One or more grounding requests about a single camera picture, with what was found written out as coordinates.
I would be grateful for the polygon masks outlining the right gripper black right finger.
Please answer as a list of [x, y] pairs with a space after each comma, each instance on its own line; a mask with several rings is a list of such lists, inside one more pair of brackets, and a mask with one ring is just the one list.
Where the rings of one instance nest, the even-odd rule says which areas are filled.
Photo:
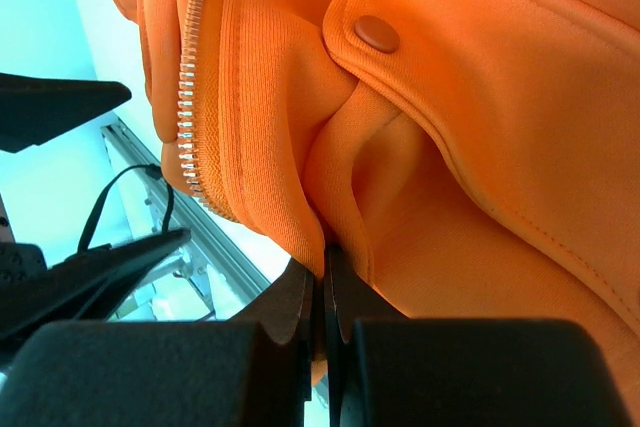
[[628, 426], [602, 352], [548, 318], [403, 315], [325, 254], [329, 416], [334, 426]]

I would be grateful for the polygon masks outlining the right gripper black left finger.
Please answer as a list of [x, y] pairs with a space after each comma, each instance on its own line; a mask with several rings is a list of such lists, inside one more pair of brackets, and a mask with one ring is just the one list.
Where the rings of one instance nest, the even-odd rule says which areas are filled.
[[297, 262], [234, 317], [57, 322], [18, 353], [5, 426], [300, 426], [313, 275]]

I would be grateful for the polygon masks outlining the orange zip jacket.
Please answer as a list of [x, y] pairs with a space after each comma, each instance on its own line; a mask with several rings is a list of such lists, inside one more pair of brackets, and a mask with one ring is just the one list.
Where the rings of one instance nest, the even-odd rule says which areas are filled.
[[639, 0], [114, 0], [177, 189], [406, 314], [566, 318], [639, 397]]

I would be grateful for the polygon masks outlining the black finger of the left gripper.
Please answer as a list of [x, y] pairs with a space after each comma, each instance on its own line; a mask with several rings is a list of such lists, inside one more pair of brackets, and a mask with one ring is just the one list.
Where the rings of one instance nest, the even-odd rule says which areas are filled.
[[1, 150], [42, 145], [119, 107], [132, 97], [115, 81], [1, 75]]
[[190, 239], [187, 228], [176, 228], [92, 249], [3, 288], [1, 340], [24, 341], [56, 321], [108, 319], [151, 270]]

